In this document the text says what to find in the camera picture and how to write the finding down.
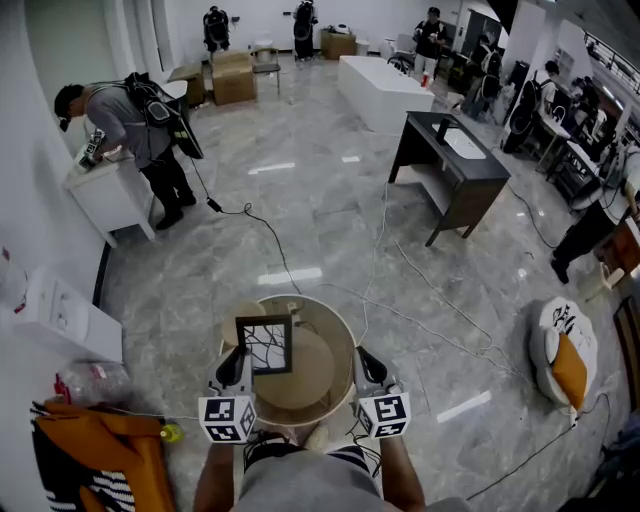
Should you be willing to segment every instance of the black pants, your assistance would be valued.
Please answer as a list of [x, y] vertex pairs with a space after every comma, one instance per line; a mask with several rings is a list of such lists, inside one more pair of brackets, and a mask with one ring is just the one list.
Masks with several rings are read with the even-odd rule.
[[313, 57], [313, 27], [309, 32], [309, 37], [304, 41], [295, 41], [296, 55], [298, 59], [306, 59], [307, 57]]
[[600, 203], [592, 204], [587, 208], [587, 213], [569, 228], [560, 245], [553, 251], [553, 257], [566, 268], [576, 258], [591, 252], [615, 227]]
[[162, 203], [167, 214], [180, 209], [179, 199], [193, 197], [193, 191], [187, 182], [184, 171], [176, 157], [173, 156], [171, 145], [151, 165], [140, 169], [140, 172], [149, 180], [151, 190]]

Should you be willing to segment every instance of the desk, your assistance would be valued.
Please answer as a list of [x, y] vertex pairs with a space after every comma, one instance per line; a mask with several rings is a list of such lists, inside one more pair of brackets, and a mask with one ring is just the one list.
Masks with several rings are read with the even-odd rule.
[[[76, 157], [76, 162], [83, 153], [84, 149]], [[149, 240], [155, 237], [149, 225], [153, 193], [133, 158], [116, 162], [103, 160], [89, 172], [79, 171], [76, 164], [69, 171], [64, 187], [111, 247], [118, 246], [111, 231], [135, 224], [142, 228]]]
[[555, 119], [547, 116], [542, 116], [540, 118], [539, 123], [546, 131], [550, 132], [553, 135], [553, 139], [551, 139], [549, 146], [547, 147], [546, 151], [542, 155], [542, 158], [538, 162], [538, 165], [536, 166], [536, 171], [540, 168], [540, 166], [542, 165], [542, 162], [544, 162], [544, 159], [547, 158], [547, 155], [551, 151], [551, 148], [553, 147], [553, 145], [556, 143], [556, 140], [558, 140], [558, 137], [561, 137], [565, 140], [571, 139], [571, 135], [569, 135], [569, 132], [567, 132], [567, 130], [565, 130], [562, 126], [560, 126]]
[[[462, 238], [467, 238], [511, 177], [462, 124], [457, 127], [452, 124], [445, 142], [440, 144], [433, 125], [444, 118], [457, 123], [448, 114], [409, 112], [389, 176], [389, 183], [395, 183], [403, 167], [402, 181], [420, 183], [438, 211], [440, 220], [427, 247], [445, 229], [466, 226]], [[449, 137], [451, 132], [458, 133]]]
[[370, 130], [387, 135], [400, 135], [407, 112], [429, 112], [435, 98], [377, 57], [340, 57], [338, 87]]
[[599, 172], [598, 164], [591, 161], [580, 145], [568, 141], [549, 165], [547, 181], [555, 176], [556, 188], [571, 203], [576, 195], [587, 190], [586, 187], [597, 188]]

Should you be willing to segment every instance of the dark wooden table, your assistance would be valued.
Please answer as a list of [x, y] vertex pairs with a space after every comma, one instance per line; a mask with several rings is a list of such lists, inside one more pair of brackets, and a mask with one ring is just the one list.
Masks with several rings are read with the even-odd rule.
[[[460, 156], [446, 141], [436, 140], [434, 124], [451, 120], [449, 130], [462, 130], [485, 155], [484, 159]], [[511, 175], [476, 137], [454, 116], [431, 112], [409, 112], [391, 169], [395, 183], [400, 167], [411, 166], [412, 178], [420, 182], [440, 215], [429, 247], [440, 231], [467, 227], [467, 238], [487, 213]]]

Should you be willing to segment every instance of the yellow object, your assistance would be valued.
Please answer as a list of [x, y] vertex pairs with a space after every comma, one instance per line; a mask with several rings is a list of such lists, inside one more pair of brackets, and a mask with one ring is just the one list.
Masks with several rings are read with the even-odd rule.
[[553, 362], [552, 373], [571, 405], [579, 410], [587, 389], [587, 367], [565, 333], [560, 334], [558, 354]]
[[182, 441], [184, 433], [178, 425], [165, 425], [160, 431], [160, 437], [165, 443], [176, 443]]

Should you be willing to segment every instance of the black cable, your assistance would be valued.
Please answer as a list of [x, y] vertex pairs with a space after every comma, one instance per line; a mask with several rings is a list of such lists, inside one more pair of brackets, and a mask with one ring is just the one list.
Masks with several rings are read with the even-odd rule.
[[518, 194], [515, 193], [515, 191], [511, 188], [511, 185], [509, 185], [509, 182], [507, 182], [507, 187], [509, 187], [509, 190], [511, 190], [512, 194], [514, 196], [516, 196], [518, 199], [520, 199], [520, 201], [522, 201], [525, 206], [527, 207], [527, 210], [529, 210], [529, 215], [531, 216], [531, 223], [533, 224], [533, 228], [536, 230], [536, 233], [538, 233], [538, 236], [540, 237], [540, 239], [542, 240], [542, 242], [544, 243], [544, 245], [546, 245], [549, 249], [556, 249], [558, 246], [557, 245], [550, 245], [549, 242], [547, 242], [544, 237], [542, 236], [542, 233], [540, 233], [540, 230], [538, 229], [538, 226], [536, 226], [536, 220], [533, 216], [533, 212], [531, 211], [531, 207], [529, 206], [529, 203], [527, 203], [527, 201], [525, 199], [523, 199], [522, 197], [520, 197]]
[[280, 239], [278, 238], [278, 234], [271, 227], [271, 224], [269, 224], [266, 220], [261, 219], [260, 217], [256, 217], [255, 215], [250, 214], [249, 210], [251, 210], [251, 208], [253, 208], [253, 205], [251, 203], [247, 203], [247, 204], [244, 205], [244, 208], [242, 209], [242, 211], [239, 211], [239, 212], [225, 212], [222, 208], [220, 208], [220, 210], [216, 210], [216, 211], [219, 211], [220, 213], [224, 213], [225, 215], [242, 215], [242, 214], [244, 214], [247, 217], [251, 217], [252, 219], [259, 220], [260, 222], [264, 223], [264, 225], [269, 228], [269, 230], [271, 231], [271, 233], [273, 233], [273, 236], [276, 239], [276, 243], [278, 244], [278, 249], [280, 250], [280, 256], [282, 256], [282, 263], [284, 264], [284, 268], [287, 271], [287, 274], [289, 274], [289, 279], [291, 279], [291, 284], [296, 289], [296, 292], [298, 292], [298, 295], [302, 295], [302, 291], [300, 290], [298, 285], [293, 280], [293, 276], [291, 275], [291, 271], [289, 270], [289, 266], [287, 265], [287, 257], [284, 255], [284, 251], [282, 250], [282, 244], [280, 243]]
[[[609, 395], [607, 395], [606, 393], [601, 393], [600, 395], [598, 395], [598, 398], [596, 399], [596, 403], [593, 404], [593, 407], [588, 410], [583, 412], [580, 416], [578, 416], [576, 418], [576, 422], [580, 420], [580, 418], [582, 418], [582, 416], [587, 415], [587, 414], [591, 414], [594, 409], [596, 408], [596, 406], [598, 405], [598, 402], [600, 401], [600, 397], [604, 396], [607, 399], [607, 405], [608, 405], [608, 415], [607, 415], [607, 425], [605, 427], [604, 430], [604, 436], [602, 438], [602, 443], [601, 445], [604, 446], [604, 442], [606, 440], [607, 437], [607, 430], [609, 430], [609, 421], [611, 420], [611, 402], [609, 401]], [[551, 441], [549, 441], [547, 444], [545, 444], [542, 448], [540, 448], [537, 452], [533, 453], [532, 455], [530, 455], [529, 457], [527, 457], [527, 459], [525, 459], [525, 461], [520, 464], [518, 467], [516, 467], [514, 470], [510, 471], [509, 473], [507, 473], [506, 475], [504, 475], [502, 478], [496, 480], [495, 482], [493, 482], [491, 485], [488, 485], [487, 487], [485, 487], [484, 489], [482, 489], [481, 491], [478, 491], [475, 494], [472, 494], [471, 496], [469, 496], [467, 498], [467, 501], [472, 500], [473, 498], [475, 498], [476, 496], [479, 496], [480, 494], [488, 491], [489, 489], [491, 489], [492, 487], [495, 487], [496, 485], [498, 485], [500, 482], [502, 482], [503, 480], [509, 478], [511, 475], [513, 475], [515, 472], [517, 472], [520, 468], [522, 468], [525, 464], [527, 464], [527, 462], [529, 462], [531, 459], [533, 459], [536, 455], [538, 455], [539, 453], [542, 453], [544, 450], [546, 450], [549, 446], [551, 446], [553, 443], [555, 443], [558, 439], [560, 439], [561, 437], [563, 437], [565, 434], [568, 434], [569, 432], [571, 432], [573, 430], [573, 426], [569, 427], [567, 430], [564, 430], [563, 432], [561, 432], [559, 435], [557, 435], [556, 437], [554, 437]]]

